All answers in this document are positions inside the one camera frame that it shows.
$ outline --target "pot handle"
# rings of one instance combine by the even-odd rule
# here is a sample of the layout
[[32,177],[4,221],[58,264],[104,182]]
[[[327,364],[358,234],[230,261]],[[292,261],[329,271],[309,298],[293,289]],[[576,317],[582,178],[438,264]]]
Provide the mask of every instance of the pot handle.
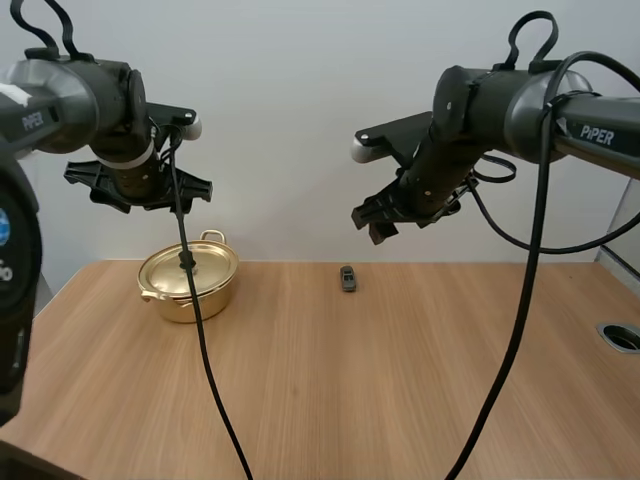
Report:
[[205,230],[200,234],[200,240],[206,240],[208,235],[218,235],[220,237],[220,243],[227,244],[227,238],[220,230]]
[[149,292],[147,290],[141,292],[140,296],[142,297],[142,299],[145,302],[149,302],[152,299],[155,299],[155,300],[166,300],[167,298],[170,298],[170,297],[167,297],[166,295],[162,295],[161,293]]

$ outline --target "blue sticker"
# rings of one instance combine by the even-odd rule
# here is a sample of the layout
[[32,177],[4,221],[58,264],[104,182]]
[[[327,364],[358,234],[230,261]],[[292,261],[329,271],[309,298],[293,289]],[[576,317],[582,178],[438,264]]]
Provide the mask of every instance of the blue sticker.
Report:
[[11,224],[6,212],[0,208],[0,247],[4,247],[11,236]]

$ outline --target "white wall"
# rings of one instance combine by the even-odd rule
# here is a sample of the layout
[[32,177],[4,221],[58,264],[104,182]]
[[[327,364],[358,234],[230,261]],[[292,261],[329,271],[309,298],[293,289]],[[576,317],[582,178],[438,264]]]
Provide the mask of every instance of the white wall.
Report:
[[[422,231],[406,226],[374,247],[353,227],[351,210],[392,180],[395,165],[352,162],[354,132],[429,109],[436,82],[451,65],[504,60],[512,24],[533,9],[551,10],[560,24],[554,57],[593,49],[640,70],[638,2],[606,8],[599,0],[62,3],[81,50],[140,69],[150,101],[198,110],[203,136],[186,144],[178,161],[212,179],[215,196],[211,204],[195,204],[188,230],[192,237],[206,228],[224,230],[244,259],[521,261],[523,252],[493,235],[471,199],[455,217]],[[59,35],[42,2],[25,2],[25,17]],[[523,30],[521,66],[548,30],[542,21]],[[0,65],[37,45],[8,14],[0,32]],[[578,70],[602,93],[629,92],[599,68]],[[69,158],[93,159],[90,151]],[[65,160],[42,155],[30,172],[42,204],[44,274],[52,289],[87,262],[144,257],[177,241],[168,212],[124,216],[91,204],[88,190],[63,180]],[[536,170],[519,167],[516,182],[482,192],[497,220],[526,238]],[[605,233],[626,180],[575,160],[552,171],[545,243],[563,246]],[[95,221],[99,226],[89,229]]]
[[[629,182],[620,202],[618,212],[611,223],[610,230],[617,230],[635,217],[640,211],[640,181]],[[609,242],[608,247],[624,259],[629,265],[640,271],[640,227],[636,227],[620,238]]]

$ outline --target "robotic arm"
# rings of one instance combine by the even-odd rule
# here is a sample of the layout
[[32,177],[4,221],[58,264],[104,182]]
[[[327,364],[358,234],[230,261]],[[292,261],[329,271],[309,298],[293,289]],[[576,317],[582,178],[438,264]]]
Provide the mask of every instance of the robotic arm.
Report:
[[[553,33],[528,70],[515,70],[517,33],[536,18],[551,20]],[[512,30],[512,53],[505,63],[491,70],[451,67],[438,82],[432,112],[357,132],[352,147],[356,162],[392,156],[400,168],[390,185],[354,209],[356,227],[369,225],[371,239],[379,244],[398,233],[395,223],[423,228],[457,213],[459,199],[468,191],[465,180],[486,152],[539,161],[541,123],[550,109],[555,122],[551,161],[574,155],[640,178],[639,99],[602,97],[582,75],[568,71],[558,96],[545,102],[560,62],[543,57],[556,40],[553,17],[533,12]]]
[[[32,150],[69,153],[89,146],[97,161],[69,163],[70,183],[90,187],[94,203],[124,213],[176,209],[169,166],[159,155],[168,138],[197,139],[195,111],[148,103],[140,72],[123,62],[95,60],[73,45],[64,10],[69,57],[61,57],[46,32],[27,24],[14,0],[11,13],[46,47],[0,72],[0,425],[18,411],[26,366],[42,244],[34,192],[17,163]],[[182,211],[193,199],[211,200],[212,184],[177,170]]]

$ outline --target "tabletop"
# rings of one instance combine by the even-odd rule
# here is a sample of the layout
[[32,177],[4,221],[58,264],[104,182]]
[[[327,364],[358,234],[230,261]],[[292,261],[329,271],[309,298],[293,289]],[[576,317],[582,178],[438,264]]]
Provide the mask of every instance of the tabletop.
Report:
[[[0,440],[89,479],[240,479],[193,324],[140,299],[138,261],[81,270],[35,321]],[[504,355],[518,264],[243,263],[205,322],[257,479],[442,478]],[[539,270],[520,353],[461,478],[640,472],[640,355],[598,335],[640,300],[597,264]]]

